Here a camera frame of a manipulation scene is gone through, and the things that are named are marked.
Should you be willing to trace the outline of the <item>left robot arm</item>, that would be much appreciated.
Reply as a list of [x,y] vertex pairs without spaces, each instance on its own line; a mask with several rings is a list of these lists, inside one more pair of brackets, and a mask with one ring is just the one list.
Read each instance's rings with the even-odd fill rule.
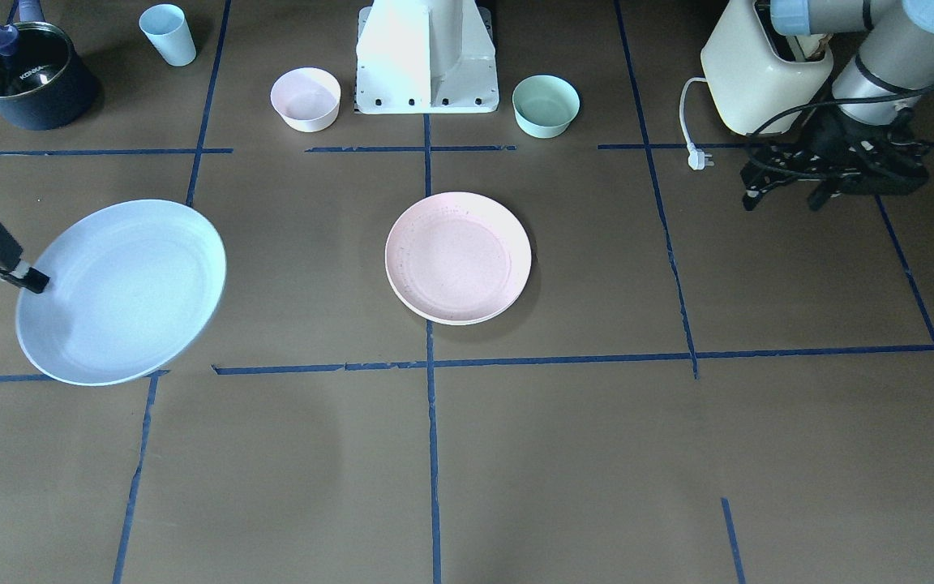
[[910,195],[929,180],[913,106],[934,90],[934,1],[772,1],[783,36],[867,31],[781,163],[818,185],[809,207],[837,195]]

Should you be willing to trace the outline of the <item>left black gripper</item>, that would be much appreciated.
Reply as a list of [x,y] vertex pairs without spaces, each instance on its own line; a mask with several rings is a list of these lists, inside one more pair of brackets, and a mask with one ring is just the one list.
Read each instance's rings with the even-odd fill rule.
[[790,169],[826,180],[842,195],[911,195],[929,181],[929,148],[910,129],[911,107],[884,126],[850,118],[838,106],[815,110],[802,129]]

